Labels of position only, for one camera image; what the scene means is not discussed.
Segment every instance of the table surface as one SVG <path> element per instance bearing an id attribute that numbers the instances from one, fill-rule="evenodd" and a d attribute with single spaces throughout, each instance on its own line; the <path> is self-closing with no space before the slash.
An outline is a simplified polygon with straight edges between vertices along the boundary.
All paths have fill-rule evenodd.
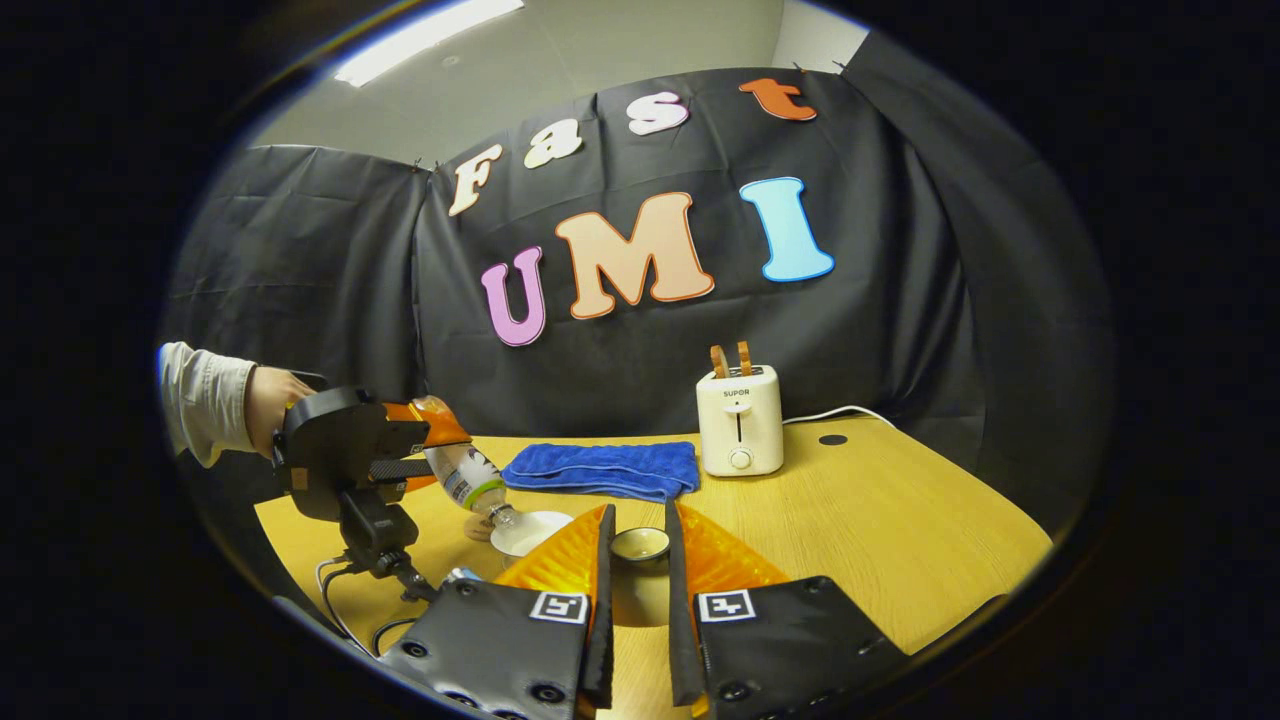
<path id="1" fill-rule="evenodd" d="M 818 438 L 838 434 L 841 445 Z M 644 445 L 690 441 L 696 433 L 630 438 L 476 437 L 476 447 L 504 468 L 527 445 Z M 705 473 L 682 502 L 733 533 L 792 579 L 828 575 L 904 652 L 913 653 L 987 600 L 1012 591 L 1044 559 L 1048 536 L 996 491 L 906 434 L 868 416 L 795 423 L 783 428 L 786 464 L 759 478 L 719 479 Z M 663 506 L 602 495 L 508 491 L 522 511 L 577 516 L 612 502 L 617 530 L 664 525 Z M 435 486 L 401 502 L 419 525 L 408 548 L 429 580 L 467 566 L 484 579 L 502 571 L 502 555 L 467 539 L 467 511 Z M 302 516 L 289 497 L 257 505 L 257 515 L 284 566 L 324 607 L 316 565 L 340 555 L 337 523 Z M 376 628 L 425 610 L 399 600 L 394 579 L 340 575 L 329 588 L 334 609 L 369 646 Z M 389 647 L 404 626 L 388 632 Z M 687 719 L 671 707 L 667 628 L 614 628 L 613 708 L 600 720 Z"/>

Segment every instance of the folded blue towel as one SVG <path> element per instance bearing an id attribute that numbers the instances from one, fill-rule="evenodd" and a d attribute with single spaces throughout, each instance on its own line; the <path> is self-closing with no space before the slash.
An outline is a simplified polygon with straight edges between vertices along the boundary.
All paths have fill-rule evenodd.
<path id="1" fill-rule="evenodd" d="M 666 502 L 698 489 L 691 442 L 657 445 L 530 445 L 502 471 L 507 487 L 603 493 Z"/>

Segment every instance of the screw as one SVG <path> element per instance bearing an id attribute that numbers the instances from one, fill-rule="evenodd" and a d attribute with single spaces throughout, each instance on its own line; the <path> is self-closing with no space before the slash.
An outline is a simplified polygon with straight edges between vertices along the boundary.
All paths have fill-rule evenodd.
<path id="1" fill-rule="evenodd" d="M 550 705 L 556 705 L 557 702 L 564 700 L 564 691 L 557 688 L 556 685 L 538 684 L 529 688 L 529 692 L 538 700 Z"/>
<path id="2" fill-rule="evenodd" d="M 751 689 L 742 683 L 724 683 L 721 685 L 721 700 L 724 702 L 737 702 L 751 694 Z"/>

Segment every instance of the letter m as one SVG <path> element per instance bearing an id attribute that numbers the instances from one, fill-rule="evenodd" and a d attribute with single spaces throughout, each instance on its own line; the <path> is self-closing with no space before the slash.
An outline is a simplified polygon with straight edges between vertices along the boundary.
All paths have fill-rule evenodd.
<path id="1" fill-rule="evenodd" d="M 707 295 L 716 279 L 703 272 L 689 232 L 687 192 L 654 195 L 640 205 L 631 240 L 622 237 L 599 213 L 573 215 L 556 225 L 556 236 L 568 243 L 573 259 L 577 300 L 570 314 L 579 319 L 599 318 L 613 310 L 613 297 L 604 292 L 605 277 L 623 300 L 640 302 L 649 264 L 657 281 L 649 295 L 675 302 Z"/>

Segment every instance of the blue letter i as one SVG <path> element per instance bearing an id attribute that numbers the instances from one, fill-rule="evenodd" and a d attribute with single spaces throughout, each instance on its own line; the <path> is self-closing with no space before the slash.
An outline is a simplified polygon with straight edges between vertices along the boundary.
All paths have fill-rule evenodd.
<path id="1" fill-rule="evenodd" d="M 800 205 L 801 190 L 804 183 L 799 178 L 769 178 L 749 182 L 737 191 L 760 214 L 769 241 L 769 261 L 763 270 L 773 282 L 806 281 L 836 266 L 836 259 L 818 250 L 813 240 L 809 218 Z"/>

